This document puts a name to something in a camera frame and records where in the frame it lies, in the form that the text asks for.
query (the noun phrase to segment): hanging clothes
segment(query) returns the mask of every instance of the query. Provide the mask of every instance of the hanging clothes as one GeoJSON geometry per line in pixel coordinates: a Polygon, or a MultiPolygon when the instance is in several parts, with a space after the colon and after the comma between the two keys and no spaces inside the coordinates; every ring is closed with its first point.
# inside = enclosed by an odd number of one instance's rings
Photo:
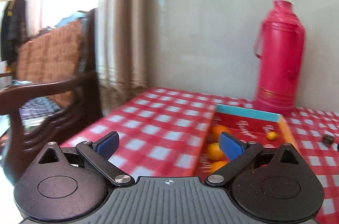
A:
{"type": "Polygon", "coordinates": [[[0,24],[2,24],[3,14],[5,12],[7,5],[8,5],[8,1],[0,1],[0,24]]]}
{"type": "Polygon", "coordinates": [[[27,41],[26,1],[12,0],[5,8],[1,23],[1,60],[15,72],[20,46],[27,41]]]}

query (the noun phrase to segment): small orange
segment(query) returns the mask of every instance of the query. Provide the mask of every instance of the small orange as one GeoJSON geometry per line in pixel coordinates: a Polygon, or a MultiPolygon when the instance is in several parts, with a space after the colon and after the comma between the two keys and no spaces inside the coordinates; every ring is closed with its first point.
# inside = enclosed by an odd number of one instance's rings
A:
{"type": "Polygon", "coordinates": [[[230,129],[228,129],[225,126],[221,126],[221,125],[212,127],[211,132],[212,132],[212,135],[213,135],[213,138],[214,138],[214,142],[219,142],[219,135],[222,132],[227,132],[227,133],[231,134],[230,129]]]}
{"type": "Polygon", "coordinates": [[[212,144],[207,145],[207,153],[211,161],[220,161],[224,157],[224,154],[220,150],[218,143],[212,143],[212,144]]]}
{"type": "Polygon", "coordinates": [[[215,171],[217,171],[219,168],[223,167],[227,163],[228,163],[227,161],[213,162],[210,168],[211,173],[214,173],[215,171]]]}
{"type": "Polygon", "coordinates": [[[269,139],[270,141],[276,140],[278,137],[278,134],[275,131],[270,131],[269,133],[266,134],[266,138],[269,139]]]}

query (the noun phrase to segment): wooden chair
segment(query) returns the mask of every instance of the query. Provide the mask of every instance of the wooden chair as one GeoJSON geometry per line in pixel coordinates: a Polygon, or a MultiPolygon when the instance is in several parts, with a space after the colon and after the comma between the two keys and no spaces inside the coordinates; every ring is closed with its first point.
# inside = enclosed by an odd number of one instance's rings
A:
{"type": "MultiPolygon", "coordinates": [[[[47,142],[63,143],[102,117],[95,67],[94,9],[85,18],[52,30],[21,46],[17,77],[33,83],[0,91],[0,115],[10,131],[1,166],[14,185],[47,142]],[[25,131],[19,108],[48,96],[60,110],[25,131]]],[[[10,72],[0,77],[12,75],[10,72]]]]}

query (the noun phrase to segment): red and white checkered tablecloth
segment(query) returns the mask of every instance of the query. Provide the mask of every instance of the red and white checkered tablecloth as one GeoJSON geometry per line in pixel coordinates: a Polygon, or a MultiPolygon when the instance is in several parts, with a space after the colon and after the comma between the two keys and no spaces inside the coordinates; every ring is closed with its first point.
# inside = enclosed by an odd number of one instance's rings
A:
{"type": "MultiPolygon", "coordinates": [[[[117,131],[120,146],[109,161],[134,178],[192,175],[217,103],[253,107],[246,99],[150,89],[61,146],[95,142],[117,131]]],[[[339,113],[298,108],[286,121],[301,155],[325,190],[317,220],[321,224],[339,223],[339,113]],[[324,134],[333,135],[336,143],[324,146],[324,134]]]]}

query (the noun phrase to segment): blue gripper pad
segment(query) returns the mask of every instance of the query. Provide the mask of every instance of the blue gripper pad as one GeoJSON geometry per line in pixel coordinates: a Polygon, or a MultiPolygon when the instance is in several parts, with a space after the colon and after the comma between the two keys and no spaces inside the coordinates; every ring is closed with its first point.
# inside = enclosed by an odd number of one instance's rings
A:
{"type": "Polygon", "coordinates": [[[92,149],[106,160],[111,158],[118,147],[119,134],[116,131],[109,132],[109,134],[92,144],[92,149]]]}
{"type": "Polygon", "coordinates": [[[232,161],[241,155],[245,149],[246,144],[236,139],[227,132],[223,132],[219,136],[219,148],[232,161]]]}

